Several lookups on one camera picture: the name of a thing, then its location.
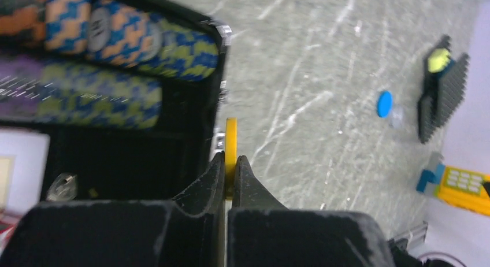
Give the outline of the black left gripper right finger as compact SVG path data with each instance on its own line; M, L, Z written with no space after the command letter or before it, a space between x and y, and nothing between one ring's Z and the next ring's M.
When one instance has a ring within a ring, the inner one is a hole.
M228 266L390 266L391 252L378 223L349 211L293 210L237 159L228 213Z

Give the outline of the blue round dealer button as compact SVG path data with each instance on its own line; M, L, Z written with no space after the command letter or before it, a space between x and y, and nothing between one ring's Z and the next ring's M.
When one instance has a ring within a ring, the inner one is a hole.
M392 94L389 91L383 91L377 101L377 115L380 118L388 117L392 109L392 103Z

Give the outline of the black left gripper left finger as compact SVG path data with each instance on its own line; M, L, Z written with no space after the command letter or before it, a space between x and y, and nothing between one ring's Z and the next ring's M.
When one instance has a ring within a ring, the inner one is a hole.
M2 266L224 266L225 155L164 201L43 202L18 223Z

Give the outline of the blue orange chip stack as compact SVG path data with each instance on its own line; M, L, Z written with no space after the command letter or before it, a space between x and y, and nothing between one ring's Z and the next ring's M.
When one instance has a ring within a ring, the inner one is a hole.
M46 49L126 68L154 58L163 45L146 13L116 0L47 0L46 25Z

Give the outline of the yellow round dealer button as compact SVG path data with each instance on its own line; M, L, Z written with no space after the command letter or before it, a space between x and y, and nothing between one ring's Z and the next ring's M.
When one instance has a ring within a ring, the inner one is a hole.
M235 168L237 161L237 119L227 118L225 127L225 188L226 199L233 199Z

